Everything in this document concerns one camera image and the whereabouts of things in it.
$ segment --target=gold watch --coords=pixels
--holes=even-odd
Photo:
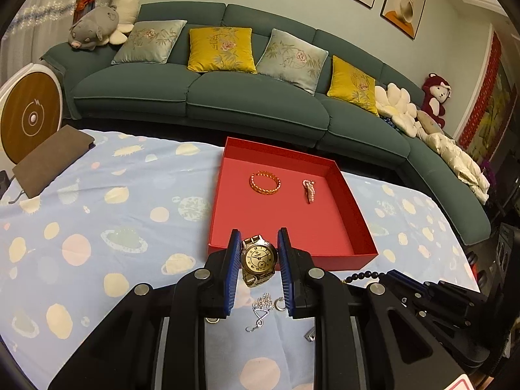
[[[253,236],[242,241],[240,262],[242,276],[249,288],[265,283],[275,274],[275,265],[278,254],[275,247],[262,239],[262,236]]]

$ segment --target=metal watch strap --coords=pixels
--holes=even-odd
[[[260,240],[260,238],[261,238],[261,236],[258,234],[257,236],[253,236],[252,238],[245,239],[243,242],[247,247],[247,245],[251,245],[251,244],[258,242]],[[266,275],[264,277],[258,278],[256,275],[247,272],[245,269],[242,269],[242,278],[243,278],[244,282],[247,283],[248,277],[253,277],[255,280],[253,283],[253,286],[258,286],[262,283],[265,283],[267,280],[269,280],[273,276],[273,274],[274,274],[274,271],[266,273]]]
[[[252,243],[256,243],[260,240],[260,235],[256,235],[256,236],[253,236],[252,238],[249,238],[249,239],[245,239],[244,240],[244,243],[246,245],[251,245]]]

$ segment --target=stuffed pig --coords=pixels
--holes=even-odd
[[[422,87],[425,96],[421,107],[430,117],[435,120],[441,128],[444,127],[445,121],[441,116],[446,114],[443,104],[451,96],[450,84],[439,75],[430,73],[426,78]]]
[[[117,44],[112,42],[112,38],[119,36],[116,31],[118,23],[119,15],[115,8],[96,7],[72,25],[69,44],[72,48],[90,51],[109,42]]]

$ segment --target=green sofa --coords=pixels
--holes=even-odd
[[[378,84],[406,88],[420,106],[424,93],[377,58],[328,32],[253,8],[208,2],[160,2],[141,7],[140,20],[188,20],[166,64],[112,66],[118,47],[73,50],[67,43],[42,59],[61,74],[71,117],[134,119],[186,124],[261,136],[317,148],[395,170],[407,186],[432,197],[464,245],[487,239],[490,224],[470,189],[418,138],[409,139],[373,114],[327,97],[336,55]],[[329,57],[315,96],[262,75],[233,71],[198,74],[186,69],[189,30],[206,26],[253,29],[258,62],[271,30],[287,31],[326,49]]]

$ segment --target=watch face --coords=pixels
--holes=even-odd
[[[245,254],[245,266],[255,274],[268,272],[275,267],[275,256],[266,246],[252,246]]]

